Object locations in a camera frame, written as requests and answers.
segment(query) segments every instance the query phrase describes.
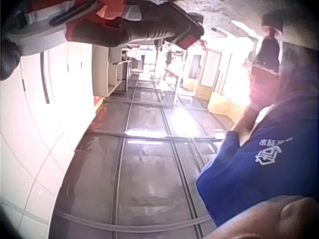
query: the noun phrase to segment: blue jacket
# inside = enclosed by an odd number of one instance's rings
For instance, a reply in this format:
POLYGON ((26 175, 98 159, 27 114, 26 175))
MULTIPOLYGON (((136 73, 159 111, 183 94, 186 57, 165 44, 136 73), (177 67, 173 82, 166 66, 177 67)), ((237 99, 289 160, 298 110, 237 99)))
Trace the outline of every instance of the blue jacket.
POLYGON ((279 195, 318 201, 318 114, 318 97, 299 93, 269 112, 242 147, 237 133, 227 133, 196 183, 217 226, 279 195))

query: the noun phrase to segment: sleeve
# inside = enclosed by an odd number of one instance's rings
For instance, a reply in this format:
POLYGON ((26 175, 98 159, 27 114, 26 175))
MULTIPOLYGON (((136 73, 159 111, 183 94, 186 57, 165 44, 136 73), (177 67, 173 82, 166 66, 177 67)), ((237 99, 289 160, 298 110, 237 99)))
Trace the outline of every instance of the sleeve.
POLYGON ((239 149, 239 135, 234 131, 229 131, 226 134, 225 139, 223 140, 222 145, 220 146, 217 155, 211 161, 209 161, 202 169, 202 174, 208 168, 214 164, 214 167, 223 168, 227 165, 228 162, 235 156, 237 150, 239 149))

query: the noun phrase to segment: person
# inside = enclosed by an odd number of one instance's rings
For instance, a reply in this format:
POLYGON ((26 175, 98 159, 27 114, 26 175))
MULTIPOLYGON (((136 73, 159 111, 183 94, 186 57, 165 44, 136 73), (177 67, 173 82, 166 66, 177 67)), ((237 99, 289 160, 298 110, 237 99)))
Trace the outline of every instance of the person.
POLYGON ((217 226, 280 195, 318 201, 318 65, 286 50, 281 77, 254 84, 251 103, 200 173, 196 185, 217 226), (250 138, 259 112, 269 107, 250 138))
POLYGON ((280 196, 245 210, 205 239, 318 239, 318 226, 314 199, 280 196))

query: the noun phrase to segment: logo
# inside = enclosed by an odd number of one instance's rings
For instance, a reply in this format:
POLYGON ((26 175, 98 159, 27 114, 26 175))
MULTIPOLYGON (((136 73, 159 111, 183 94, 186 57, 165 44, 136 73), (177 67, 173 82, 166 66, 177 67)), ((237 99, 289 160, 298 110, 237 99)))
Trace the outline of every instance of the logo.
POLYGON ((261 165, 267 165, 275 162, 278 153, 281 153, 279 146, 273 146, 270 148, 265 148, 260 150, 259 153, 255 156, 256 162, 259 162, 261 165))

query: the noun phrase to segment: white tile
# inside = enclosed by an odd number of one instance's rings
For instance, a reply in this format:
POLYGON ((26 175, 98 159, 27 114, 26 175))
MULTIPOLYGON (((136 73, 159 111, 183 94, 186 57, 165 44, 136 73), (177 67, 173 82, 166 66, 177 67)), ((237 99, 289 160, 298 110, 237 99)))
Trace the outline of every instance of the white tile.
POLYGON ((7 80, 1 81, 1 132, 20 162, 35 177, 49 151, 26 103, 20 64, 7 80))
POLYGON ((49 226, 35 219, 23 215, 19 234, 24 239, 46 239, 49 226))
POLYGON ((74 155, 74 151, 71 149, 65 135, 62 135, 62 137, 56 143, 55 147, 51 151, 51 154, 54 160, 60 165, 64 172, 66 172, 74 155))
POLYGON ((24 208, 34 178, 15 158, 1 138, 1 196, 20 208, 24 208))
POLYGON ((21 57, 25 95, 30 112, 47 148, 51 150, 62 135, 63 129, 51 95, 47 69, 47 52, 44 53, 44 64, 49 104, 46 103, 43 92, 40 54, 21 57))
POLYGON ((8 220, 10 221, 12 227, 18 230, 22 219, 22 213, 16 211, 15 209, 8 207, 5 204, 1 204, 2 209, 4 210, 5 215, 7 216, 8 220))
POLYGON ((58 195, 63 177, 64 172, 50 154, 40 170, 37 181, 51 193, 58 195))
POLYGON ((35 182, 25 210, 46 221, 51 220, 55 197, 35 182))

